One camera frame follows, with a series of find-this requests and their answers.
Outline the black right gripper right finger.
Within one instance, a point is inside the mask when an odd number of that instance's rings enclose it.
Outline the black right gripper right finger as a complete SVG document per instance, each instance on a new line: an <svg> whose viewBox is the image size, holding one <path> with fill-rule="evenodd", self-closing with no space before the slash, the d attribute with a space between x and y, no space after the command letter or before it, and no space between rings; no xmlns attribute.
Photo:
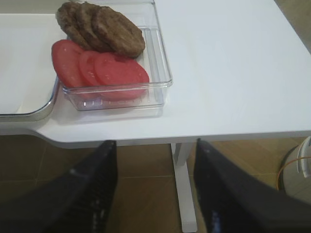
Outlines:
<svg viewBox="0 0 311 233"><path fill-rule="evenodd" d="M311 206L255 179L197 140L194 182L209 233L309 233Z"/></svg>

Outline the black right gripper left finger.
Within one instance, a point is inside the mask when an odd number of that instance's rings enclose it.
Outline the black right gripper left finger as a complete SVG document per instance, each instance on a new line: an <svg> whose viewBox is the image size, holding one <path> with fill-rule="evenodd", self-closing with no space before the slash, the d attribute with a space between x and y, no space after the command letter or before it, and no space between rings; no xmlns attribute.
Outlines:
<svg viewBox="0 0 311 233"><path fill-rule="evenodd" d="M117 182L117 146L107 140L63 175L2 204L0 231L103 233Z"/></svg>

